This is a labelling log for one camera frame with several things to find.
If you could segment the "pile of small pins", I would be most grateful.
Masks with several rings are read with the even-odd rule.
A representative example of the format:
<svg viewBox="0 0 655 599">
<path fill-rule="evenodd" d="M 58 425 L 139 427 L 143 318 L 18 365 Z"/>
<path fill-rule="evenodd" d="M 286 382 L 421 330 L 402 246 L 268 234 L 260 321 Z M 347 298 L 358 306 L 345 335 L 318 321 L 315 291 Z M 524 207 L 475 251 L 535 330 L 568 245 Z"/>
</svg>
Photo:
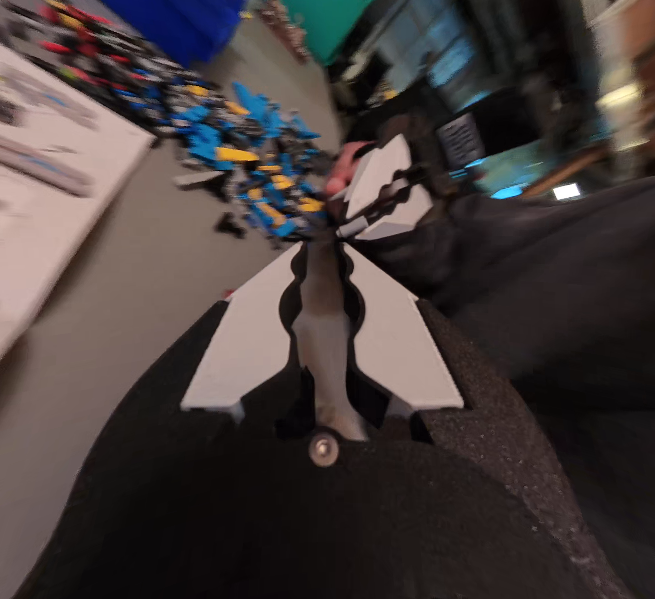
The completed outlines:
<svg viewBox="0 0 655 599">
<path fill-rule="evenodd" d="M 186 128 L 183 113 L 208 96 L 196 73 L 70 0 L 40 0 L 37 9 L 1 0 L 1 17 L 5 45 L 141 127 Z"/>
</svg>

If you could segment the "building instruction booklet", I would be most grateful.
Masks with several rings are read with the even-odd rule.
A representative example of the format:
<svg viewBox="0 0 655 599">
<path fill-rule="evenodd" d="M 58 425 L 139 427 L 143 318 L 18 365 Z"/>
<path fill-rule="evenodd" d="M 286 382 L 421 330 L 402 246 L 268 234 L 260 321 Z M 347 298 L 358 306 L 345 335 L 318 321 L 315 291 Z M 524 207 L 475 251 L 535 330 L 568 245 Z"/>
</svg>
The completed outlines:
<svg viewBox="0 0 655 599">
<path fill-rule="evenodd" d="M 1 47 L 1 356 L 154 139 Z"/>
</svg>

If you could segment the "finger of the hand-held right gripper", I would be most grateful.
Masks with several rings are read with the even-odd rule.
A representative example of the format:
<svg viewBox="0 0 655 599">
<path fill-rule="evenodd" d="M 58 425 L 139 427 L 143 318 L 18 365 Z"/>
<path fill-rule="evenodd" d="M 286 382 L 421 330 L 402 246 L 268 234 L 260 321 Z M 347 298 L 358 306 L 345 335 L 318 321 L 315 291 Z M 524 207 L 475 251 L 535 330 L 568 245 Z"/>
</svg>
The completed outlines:
<svg viewBox="0 0 655 599">
<path fill-rule="evenodd" d="M 413 231 L 432 209 L 433 202 L 423 185 L 413 185 L 408 199 L 398 202 L 394 210 L 355 235 L 359 241 L 374 241 Z"/>
<path fill-rule="evenodd" d="M 411 152 L 402 134 L 393 137 L 386 145 L 376 147 L 364 155 L 345 194 L 345 218 L 353 219 L 379 199 L 397 172 L 411 166 Z"/>
</svg>

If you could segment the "cluster of black bushings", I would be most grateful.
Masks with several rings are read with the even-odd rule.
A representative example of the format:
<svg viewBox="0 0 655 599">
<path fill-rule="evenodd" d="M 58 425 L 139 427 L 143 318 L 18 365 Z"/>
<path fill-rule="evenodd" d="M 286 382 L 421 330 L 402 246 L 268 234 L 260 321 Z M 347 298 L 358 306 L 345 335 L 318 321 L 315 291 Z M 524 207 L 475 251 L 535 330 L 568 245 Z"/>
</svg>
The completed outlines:
<svg viewBox="0 0 655 599">
<path fill-rule="evenodd" d="M 232 211 L 224 211 L 214 224 L 216 233 L 228 234 L 238 240 L 246 238 L 247 230 Z"/>
</svg>

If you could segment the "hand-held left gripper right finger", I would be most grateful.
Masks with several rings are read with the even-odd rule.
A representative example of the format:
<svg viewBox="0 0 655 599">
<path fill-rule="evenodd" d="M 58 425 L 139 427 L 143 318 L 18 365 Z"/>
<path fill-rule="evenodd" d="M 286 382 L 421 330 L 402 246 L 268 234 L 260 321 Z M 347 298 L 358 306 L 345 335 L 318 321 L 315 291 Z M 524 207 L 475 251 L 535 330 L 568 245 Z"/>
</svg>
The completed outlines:
<svg viewBox="0 0 655 599">
<path fill-rule="evenodd" d="M 348 319 L 346 390 L 363 420 L 382 428 L 392 408 L 411 429 L 421 414 L 466 401 L 430 332 L 419 299 L 349 244 L 339 244 Z"/>
</svg>

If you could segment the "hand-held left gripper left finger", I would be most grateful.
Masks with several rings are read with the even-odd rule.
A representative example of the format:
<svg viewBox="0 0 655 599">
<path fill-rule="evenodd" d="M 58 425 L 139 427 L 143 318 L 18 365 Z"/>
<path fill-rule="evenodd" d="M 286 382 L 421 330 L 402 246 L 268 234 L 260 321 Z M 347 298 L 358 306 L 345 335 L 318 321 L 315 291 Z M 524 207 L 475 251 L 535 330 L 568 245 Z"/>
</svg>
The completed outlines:
<svg viewBox="0 0 655 599">
<path fill-rule="evenodd" d="M 227 414 L 240 423 L 246 396 L 297 364 L 292 327 L 306 275 L 307 244 L 296 243 L 231 294 L 181 400 L 182 411 Z"/>
</svg>

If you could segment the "grey desk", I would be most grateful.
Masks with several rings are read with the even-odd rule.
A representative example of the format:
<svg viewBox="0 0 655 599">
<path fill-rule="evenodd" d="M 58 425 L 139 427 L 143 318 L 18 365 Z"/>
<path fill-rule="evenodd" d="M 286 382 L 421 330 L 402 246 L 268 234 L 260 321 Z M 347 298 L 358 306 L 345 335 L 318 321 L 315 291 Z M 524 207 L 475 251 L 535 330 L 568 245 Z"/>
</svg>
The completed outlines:
<svg viewBox="0 0 655 599">
<path fill-rule="evenodd" d="M 112 411 L 206 310 L 279 251 L 214 231 L 230 206 L 183 191 L 175 140 L 150 149 L 1 361 L 1 597 L 47 544 Z"/>
</svg>

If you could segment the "small wooden model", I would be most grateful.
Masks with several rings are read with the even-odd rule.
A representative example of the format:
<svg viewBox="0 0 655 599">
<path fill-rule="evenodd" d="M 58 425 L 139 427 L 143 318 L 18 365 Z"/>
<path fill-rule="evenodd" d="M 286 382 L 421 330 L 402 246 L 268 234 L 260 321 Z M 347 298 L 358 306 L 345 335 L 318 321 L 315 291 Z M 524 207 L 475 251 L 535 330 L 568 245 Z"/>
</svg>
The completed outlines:
<svg viewBox="0 0 655 599">
<path fill-rule="evenodd" d="M 281 0 L 260 0 L 258 14 L 277 39 L 300 63 L 312 60 L 307 48 L 307 31 L 301 23 L 294 21 Z"/>
</svg>

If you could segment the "person's right hand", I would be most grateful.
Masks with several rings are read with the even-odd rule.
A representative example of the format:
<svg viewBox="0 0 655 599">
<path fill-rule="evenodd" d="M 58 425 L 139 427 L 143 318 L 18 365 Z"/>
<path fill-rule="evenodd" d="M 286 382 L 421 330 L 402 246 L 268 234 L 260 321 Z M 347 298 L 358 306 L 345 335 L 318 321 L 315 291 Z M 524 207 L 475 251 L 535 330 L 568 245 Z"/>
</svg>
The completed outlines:
<svg viewBox="0 0 655 599">
<path fill-rule="evenodd" d="M 331 199 L 348 188 L 359 163 L 366 154 L 376 148 L 376 145 L 377 143 L 372 141 L 353 141 L 343 144 L 325 184 L 326 199 Z"/>
</svg>

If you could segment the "grey tube connector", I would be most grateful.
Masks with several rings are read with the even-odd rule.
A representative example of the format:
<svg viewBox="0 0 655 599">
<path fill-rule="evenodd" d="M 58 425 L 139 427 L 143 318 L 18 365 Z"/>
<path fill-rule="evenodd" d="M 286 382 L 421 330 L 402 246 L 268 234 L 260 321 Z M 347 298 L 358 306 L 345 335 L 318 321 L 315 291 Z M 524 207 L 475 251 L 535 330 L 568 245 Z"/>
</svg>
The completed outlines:
<svg viewBox="0 0 655 599">
<path fill-rule="evenodd" d="M 349 238 L 355 237 L 357 234 L 366 230 L 368 226 L 369 226 L 368 220 L 365 217 L 361 216 L 347 223 L 341 224 L 335 230 L 335 236 L 340 240 L 347 240 Z"/>
</svg>

